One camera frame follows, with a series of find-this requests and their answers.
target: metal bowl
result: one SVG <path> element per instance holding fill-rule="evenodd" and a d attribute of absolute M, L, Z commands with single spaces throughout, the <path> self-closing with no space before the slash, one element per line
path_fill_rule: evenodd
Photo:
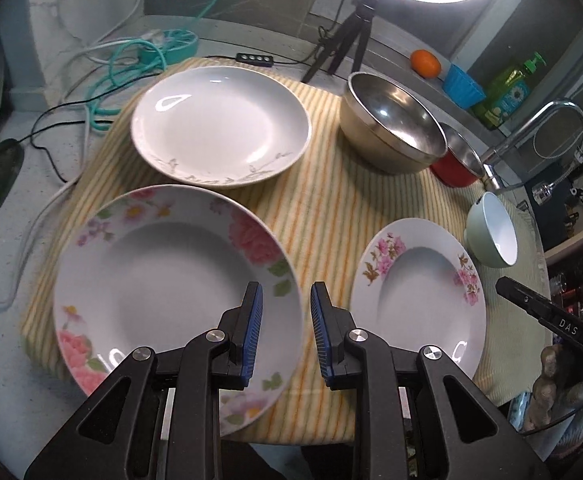
<path fill-rule="evenodd" d="M 417 173 L 447 152 L 444 132 L 429 110 L 377 75 L 349 76 L 340 125 L 357 152 L 387 173 Z"/>
<path fill-rule="evenodd" d="M 480 162 L 480 156 L 465 140 L 465 137 L 460 135 L 449 124 L 441 123 L 441 128 L 445 132 L 445 137 L 447 137 L 449 151 L 456 157 L 456 160 L 476 178 L 484 177 L 485 167 Z"/>

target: kitchen faucet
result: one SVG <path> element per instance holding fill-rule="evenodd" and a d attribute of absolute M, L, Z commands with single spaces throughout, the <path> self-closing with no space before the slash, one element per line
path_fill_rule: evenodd
<path fill-rule="evenodd" d="M 563 108 L 567 108 L 576 112 L 581 120 L 581 123 L 583 124 L 583 110 L 580 106 L 566 99 L 556 99 L 544 105 L 531 118 L 529 118 L 529 120 L 527 120 L 522 126 L 520 126 L 509 137 L 503 140 L 503 142 L 501 142 L 499 145 L 494 146 L 493 148 L 489 148 L 488 150 L 486 150 L 486 152 L 482 154 L 482 156 L 480 157 L 480 162 L 482 162 L 482 164 L 485 167 L 485 176 L 482 177 L 481 180 L 487 191 L 491 191 L 494 194 L 502 194 L 504 192 L 524 185 L 520 184 L 518 186 L 505 187 L 503 180 L 495 172 L 494 166 L 530 131 L 540 128 L 553 115 L 561 111 Z M 533 187 L 531 193 L 534 197 L 534 200 L 539 205 L 544 204 L 547 200 L 551 198 L 551 195 L 556 186 L 560 184 L 563 180 L 565 180 L 567 176 L 582 163 L 583 163 L 583 140 L 580 143 L 580 147 L 575 149 L 574 160 L 569 165 L 567 170 L 559 178 L 550 183 L 541 182 Z"/>

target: green dish soap bottle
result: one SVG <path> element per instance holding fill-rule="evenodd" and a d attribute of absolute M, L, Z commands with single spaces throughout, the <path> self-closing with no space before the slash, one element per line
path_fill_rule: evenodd
<path fill-rule="evenodd" d="M 482 124 L 495 130 L 523 104 L 531 93 L 525 78 L 536 72 L 539 62 L 547 66 L 542 56 L 534 52 L 533 58 L 508 66 L 487 85 L 487 97 L 471 109 Z"/>

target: shelf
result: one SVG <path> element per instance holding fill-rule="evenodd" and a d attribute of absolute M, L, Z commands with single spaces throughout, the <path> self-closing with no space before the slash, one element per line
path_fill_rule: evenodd
<path fill-rule="evenodd" d="M 557 245 L 553 249 L 545 252 L 545 260 L 547 261 L 547 266 L 553 265 L 559 262 L 563 258 L 569 256 L 569 254 L 575 253 L 577 250 L 583 247 L 583 230 L 574 237 L 569 238 Z"/>

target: floral plate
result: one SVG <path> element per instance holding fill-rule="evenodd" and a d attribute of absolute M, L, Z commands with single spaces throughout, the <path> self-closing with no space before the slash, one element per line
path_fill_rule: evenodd
<path fill-rule="evenodd" d="M 351 291 L 356 325 L 391 346 L 434 344 L 471 378 L 485 344 L 487 311 L 476 267 L 438 224 L 392 222 L 369 243 Z"/>
<path fill-rule="evenodd" d="M 273 234 L 233 200 L 177 185 L 120 196 L 78 231 L 60 260 L 54 320 L 66 365 L 91 394 L 133 349 L 179 348 L 217 327 L 252 280 L 264 289 L 254 376 L 242 392 L 221 392 L 222 434 L 269 408 L 296 367 L 298 280 Z"/>
<path fill-rule="evenodd" d="M 134 111 L 131 138 L 161 173 L 229 188 L 287 170 L 309 145 L 311 121 L 275 79 L 237 66 L 203 66 L 150 88 Z"/>

